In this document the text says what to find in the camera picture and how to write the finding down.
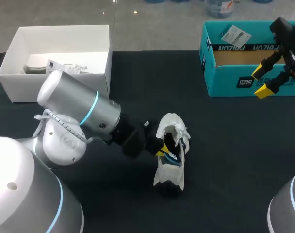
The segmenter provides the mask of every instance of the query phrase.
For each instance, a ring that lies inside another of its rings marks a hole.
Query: white box
[[[51,59],[60,64],[87,66],[76,79],[110,94],[111,36],[109,25],[20,27],[0,68],[0,81],[12,102],[36,102],[48,74],[23,74],[24,65],[45,67]]]

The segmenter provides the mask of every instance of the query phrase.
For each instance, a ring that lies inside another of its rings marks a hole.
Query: tiled floor
[[[228,20],[295,20],[295,0],[241,0]],[[19,26],[109,24],[115,51],[198,49],[204,3],[165,0],[0,0],[0,52]]]

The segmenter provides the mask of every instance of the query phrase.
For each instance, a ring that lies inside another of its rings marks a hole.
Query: sneaker
[[[158,168],[154,186],[158,183],[178,186],[184,189],[185,154],[189,151],[189,139],[183,120],[175,113],[166,114],[158,127],[157,138],[164,140],[168,150],[157,153]]]

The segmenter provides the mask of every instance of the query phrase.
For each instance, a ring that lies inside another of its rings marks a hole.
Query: table surface
[[[295,97],[210,98],[198,51],[114,52],[111,99],[139,120],[182,117],[191,135],[185,190],[153,187],[156,158],[95,142],[56,174],[81,202],[84,233],[267,233],[271,198],[295,175]],[[43,109],[0,85],[0,136],[30,137]]]

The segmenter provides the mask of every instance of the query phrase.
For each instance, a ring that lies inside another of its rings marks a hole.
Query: cable
[[[66,129],[68,132],[70,132],[71,134],[73,134],[77,139],[81,140],[82,142],[88,144],[88,143],[91,143],[93,141],[93,138],[92,137],[89,138],[89,139],[86,139],[84,136],[79,135],[76,131],[74,131],[70,126],[68,126],[67,124],[65,124],[61,119],[59,119],[57,117],[57,115],[54,112],[52,112],[49,109],[45,109],[42,116],[41,115],[36,115],[34,118],[40,119],[41,121],[40,121],[37,129],[35,130],[35,132],[33,134],[33,137],[36,137],[36,136],[38,136],[40,134],[41,129],[43,128],[43,125],[44,125],[46,119],[52,118],[59,125],[61,125],[64,129]]]

